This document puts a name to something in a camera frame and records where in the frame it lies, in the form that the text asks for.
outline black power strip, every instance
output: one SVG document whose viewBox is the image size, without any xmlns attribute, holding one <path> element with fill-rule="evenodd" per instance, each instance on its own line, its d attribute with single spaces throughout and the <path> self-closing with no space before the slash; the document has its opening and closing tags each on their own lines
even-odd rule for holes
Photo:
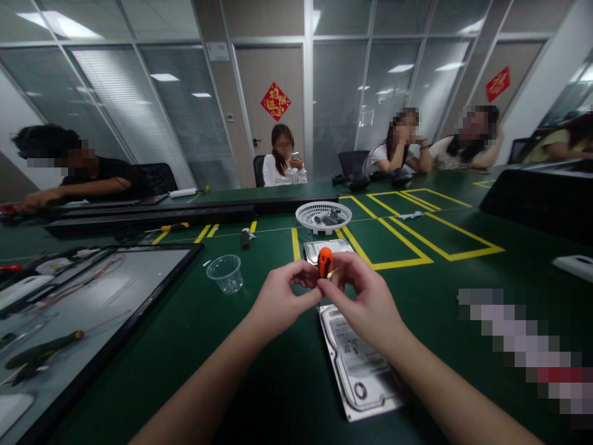
<svg viewBox="0 0 593 445">
<path fill-rule="evenodd" d="M 61 219 L 70 218 L 87 218 L 93 216 L 112 216 L 122 214 L 146 214 L 155 212 L 156 210 L 163 211 L 182 211 L 195 209 L 213 209 L 226 208 L 234 206 L 252 205 L 257 214 L 271 214 L 271 213 L 285 213 L 294 212 L 301 205 L 308 204 L 314 201 L 329 201 L 337 203 L 338 195 L 319 195 L 319 196 L 304 196 L 304 197 L 285 197 L 285 198 L 266 198 L 266 199 L 252 199 L 243 201 L 219 201 L 219 202 L 201 202 L 191 204 L 167 205 L 162 207 L 150 206 L 136 206 L 125 207 L 118 209 L 88 209 L 88 210 L 73 210 L 66 212 L 59 217 Z"/>
<path fill-rule="evenodd" d="M 109 232 L 123 227 L 157 229 L 160 226 L 175 223 L 189 223 L 190 225 L 250 223 L 255 220 L 255 217 L 253 205 L 188 210 L 172 210 L 169 207 L 163 207 L 162 211 L 155 211 L 153 208 L 150 212 L 138 214 L 113 214 L 94 218 L 61 219 L 44 226 L 44 228 L 55 237 L 63 237 Z"/>
</svg>

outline clear plastic cup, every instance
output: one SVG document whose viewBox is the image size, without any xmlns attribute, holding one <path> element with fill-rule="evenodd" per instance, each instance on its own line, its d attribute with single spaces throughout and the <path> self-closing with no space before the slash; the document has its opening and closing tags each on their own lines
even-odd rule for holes
<svg viewBox="0 0 593 445">
<path fill-rule="evenodd" d="M 236 255 L 224 255 L 208 265 L 206 275 L 227 295 L 238 292 L 243 287 L 241 258 Z"/>
</svg>

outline office chair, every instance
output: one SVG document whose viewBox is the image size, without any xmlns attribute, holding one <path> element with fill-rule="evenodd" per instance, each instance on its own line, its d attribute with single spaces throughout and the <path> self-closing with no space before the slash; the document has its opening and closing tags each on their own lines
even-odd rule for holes
<svg viewBox="0 0 593 445">
<path fill-rule="evenodd" d="M 266 155 L 257 155 L 253 158 L 253 172 L 255 173 L 255 186 L 264 187 L 264 158 Z"/>
<path fill-rule="evenodd" d="M 135 167 L 140 170 L 145 181 L 152 187 L 155 195 L 179 190 L 171 167 L 168 164 L 139 164 Z"/>
<path fill-rule="evenodd" d="M 521 138 L 513 140 L 511 145 L 511 153 L 508 155 L 509 164 L 520 164 L 529 154 L 533 143 L 537 142 L 536 138 Z"/>
<path fill-rule="evenodd" d="M 338 153 L 340 164 L 342 165 L 342 174 L 349 176 L 353 173 L 364 173 L 364 162 L 369 155 L 368 150 L 343 151 Z"/>
</svg>

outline green table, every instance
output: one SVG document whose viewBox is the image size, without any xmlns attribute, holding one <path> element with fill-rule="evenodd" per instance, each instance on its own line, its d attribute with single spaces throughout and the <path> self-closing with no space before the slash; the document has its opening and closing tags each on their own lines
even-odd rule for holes
<svg viewBox="0 0 593 445">
<path fill-rule="evenodd" d="M 539 334 L 560 336 L 561 350 L 582 351 L 582 365 L 591 366 L 593 342 L 584 309 L 590 307 L 592 287 L 551 261 L 577 253 L 592 256 L 593 248 L 482 213 L 478 206 L 498 172 L 433 172 L 415 177 L 399 193 L 389 184 L 372 184 L 352 197 L 345 187 L 321 183 L 213 192 L 195 202 L 340 193 L 353 220 L 332 237 L 349 239 L 385 278 L 412 332 L 538 437 L 567 443 L 580 436 L 571 430 L 569 416 L 559 414 L 558 401 L 538 397 L 537 385 L 526 383 L 525 369 L 493 352 L 492 338 L 481 335 L 480 322 L 460 316 L 455 297 L 459 288 L 503 288 L 505 303 L 525 304 L 528 318 L 547 330 Z M 416 210 L 432 213 L 399 223 L 390 219 L 394 212 Z M 269 215 L 256 223 L 258 238 L 243 251 L 239 233 L 246 226 L 191 227 L 160 237 L 166 244 L 193 243 L 202 236 L 205 249 L 82 395 L 52 443 L 128 441 L 247 314 L 269 270 L 293 261 L 302 255 L 303 242 L 316 239 L 299 227 L 294 214 Z M 0 233 L 0 258 L 113 241 L 109 236 L 56 240 L 36 225 Z M 202 266 L 227 253 L 243 262 L 245 286 L 233 296 L 223 295 Z M 315 309 L 271 342 L 250 368 L 216 437 L 219 443 L 231 440 L 446 441 L 417 400 L 393 413 L 346 421 Z"/>
</svg>

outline black shirt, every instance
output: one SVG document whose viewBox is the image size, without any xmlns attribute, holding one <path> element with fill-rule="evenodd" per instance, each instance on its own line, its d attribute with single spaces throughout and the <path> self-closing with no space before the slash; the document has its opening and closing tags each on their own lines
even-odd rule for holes
<svg viewBox="0 0 593 445">
<path fill-rule="evenodd" d="M 113 195 L 69 197 L 70 201 L 82 199 L 86 199 L 89 202 L 127 201 L 148 198 L 154 195 L 152 187 L 149 186 L 146 178 L 139 169 L 119 159 L 102 158 L 99 156 L 97 158 L 99 159 L 99 174 L 97 177 L 91 178 L 85 174 L 81 176 L 66 176 L 62 181 L 62 185 L 86 184 L 87 182 L 98 180 L 122 178 L 130 181 L 132 186 L 128 190 Z"/>
</svg>

